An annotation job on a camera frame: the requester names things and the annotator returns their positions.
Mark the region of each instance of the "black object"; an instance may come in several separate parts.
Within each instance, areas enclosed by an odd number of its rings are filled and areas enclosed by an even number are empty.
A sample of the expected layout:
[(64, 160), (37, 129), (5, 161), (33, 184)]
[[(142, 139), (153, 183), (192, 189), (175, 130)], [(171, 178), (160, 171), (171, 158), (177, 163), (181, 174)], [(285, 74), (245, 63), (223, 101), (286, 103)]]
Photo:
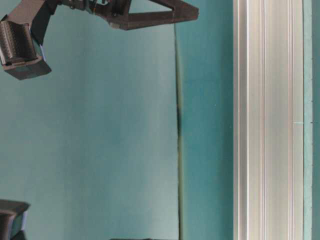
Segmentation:
[(51, 72), (42, 45), (51, 15), (58, 5), (87, 11), (111, 27), (133, 30), (196, 20), (199, 9), (182, 0), (149, 0), (171, 11), (129, 13), (132, 0), (22, 0), (0, 21), (0, 60), (3, 69), (19, 80)]
[(28, 208), (25, 202), (0, 200), (0, 240), (25, 240)]

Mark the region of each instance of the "silver metal bar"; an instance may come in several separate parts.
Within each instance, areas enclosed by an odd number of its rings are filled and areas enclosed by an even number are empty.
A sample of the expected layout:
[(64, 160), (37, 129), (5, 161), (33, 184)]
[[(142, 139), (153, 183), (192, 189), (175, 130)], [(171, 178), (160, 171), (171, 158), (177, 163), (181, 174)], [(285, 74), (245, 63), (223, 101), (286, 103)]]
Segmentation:
[(234, 0), (234, 239), (303, 239), (303, 2)]

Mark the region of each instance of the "teal wall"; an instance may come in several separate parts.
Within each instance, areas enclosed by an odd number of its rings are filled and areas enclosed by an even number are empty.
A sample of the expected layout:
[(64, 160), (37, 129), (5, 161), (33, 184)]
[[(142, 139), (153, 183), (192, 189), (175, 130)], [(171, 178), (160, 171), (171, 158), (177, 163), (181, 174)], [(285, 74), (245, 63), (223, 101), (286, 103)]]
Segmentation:
[(313, 47), (313, 210), (312, 239), (320, 238), (320, 2), (312, 1)]
[(176, 26), (183, 240), (233, 239), (233, 1)]
[(304, 45), (304, 217), (303, 240), (312, 239), (313, 177), (313, 44), (312, 1), (303, 1)]
[(31, 204), (28, 239), (178, 239), (174, 27), (60, 6), (44, 49), (50, 75), (0, 71), (0, 198)]

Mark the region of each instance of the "black triangular bracket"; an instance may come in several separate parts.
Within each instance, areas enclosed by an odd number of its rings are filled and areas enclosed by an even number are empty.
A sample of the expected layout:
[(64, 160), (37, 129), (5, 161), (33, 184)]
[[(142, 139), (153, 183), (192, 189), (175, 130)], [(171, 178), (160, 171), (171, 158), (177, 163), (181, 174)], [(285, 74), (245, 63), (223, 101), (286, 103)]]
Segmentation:
[(110, 0), (107, 5), (92, 5), (93, 14), (106, 20), (112, 27), (133, 30), (198, 19), (199, 9), (182, 0), (149, 0), (171, 11), (129, 13), (131, 0)]

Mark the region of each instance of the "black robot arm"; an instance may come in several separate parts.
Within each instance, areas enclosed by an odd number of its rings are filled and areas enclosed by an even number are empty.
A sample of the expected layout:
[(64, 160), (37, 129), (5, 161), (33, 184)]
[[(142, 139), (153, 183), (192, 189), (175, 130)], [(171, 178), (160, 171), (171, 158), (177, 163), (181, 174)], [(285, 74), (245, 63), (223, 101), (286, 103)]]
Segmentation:
[(162, 12), (130, 13), (132, 0), (22, 0), (0, 21), (0, 60), (3, 69), (19, 80), (51, 72), (42, 45), (51, 15), (58, 5), (87, 11), (111, 27), (133, 30), (163, 24), (192, 21), (198, 8), (182, 0), (149, 0), (171, 9)]

